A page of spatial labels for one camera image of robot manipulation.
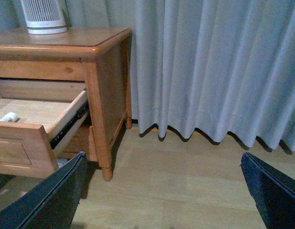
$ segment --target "white fan heater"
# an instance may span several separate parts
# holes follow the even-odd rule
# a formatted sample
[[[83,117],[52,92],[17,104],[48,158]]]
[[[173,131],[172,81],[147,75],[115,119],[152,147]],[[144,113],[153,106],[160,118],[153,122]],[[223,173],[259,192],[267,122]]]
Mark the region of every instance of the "white fan heater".
[[[66,32],[67,26],[57,0],[21,0],[30,34]]]

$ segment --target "laminate floor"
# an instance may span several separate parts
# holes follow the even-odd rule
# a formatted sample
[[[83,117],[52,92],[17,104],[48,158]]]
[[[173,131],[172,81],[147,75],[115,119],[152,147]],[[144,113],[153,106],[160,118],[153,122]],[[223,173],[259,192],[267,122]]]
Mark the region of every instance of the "laminate floor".
[[[116,155],[112,181],[100,170],[81,199],[72,229],[263,229],[241,171],[251,152],[295,179],[295,152],[267,152],[258,142],[244,150],[231,136],[219,145],[194,134],[188,142],[168,132],[139,137],[127,130]],[[0,209],[41,180],[15,177],[0,190]]]

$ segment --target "wood knot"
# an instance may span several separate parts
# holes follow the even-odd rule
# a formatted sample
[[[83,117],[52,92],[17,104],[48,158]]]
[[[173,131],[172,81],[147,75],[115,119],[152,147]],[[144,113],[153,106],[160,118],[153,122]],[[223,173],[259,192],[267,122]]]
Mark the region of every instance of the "wood knot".
[[[66,67],[65,68],[65,72],[66,73],[72,73],[73,72],[73,68]]]

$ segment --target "nightstand top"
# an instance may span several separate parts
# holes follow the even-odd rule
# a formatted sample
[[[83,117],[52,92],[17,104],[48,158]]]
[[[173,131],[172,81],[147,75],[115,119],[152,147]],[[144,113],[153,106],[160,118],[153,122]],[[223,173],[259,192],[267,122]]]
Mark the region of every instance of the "nightstand top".
[[[96,57],[132,33],[121,27],[72,27],[67,32],[28,34],[26,29],[0,31],[0,56]]]
[[[27,29],[0,31],[0,44],[9,45],[66,45],[66,46],[97,46],[104,41],[125,31],[127,28],[69,28],[67,32],[33,35]]]

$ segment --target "curtain fold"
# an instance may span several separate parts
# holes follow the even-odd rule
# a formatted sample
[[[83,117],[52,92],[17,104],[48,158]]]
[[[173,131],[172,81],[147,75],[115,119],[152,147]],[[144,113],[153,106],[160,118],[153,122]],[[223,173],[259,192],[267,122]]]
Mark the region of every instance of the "curtain fold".
[[[19,27],[19,22],[13,1],[0,1],[0,30],[9,30],[16,27]]]
[[[59,2],[72,26],[133,29],[140,133],[158,124],[164,137],[169,125],[189,138],[198,128],[220,142],[231,131],[247,146],[259,136],[295,151],[295,0]]]

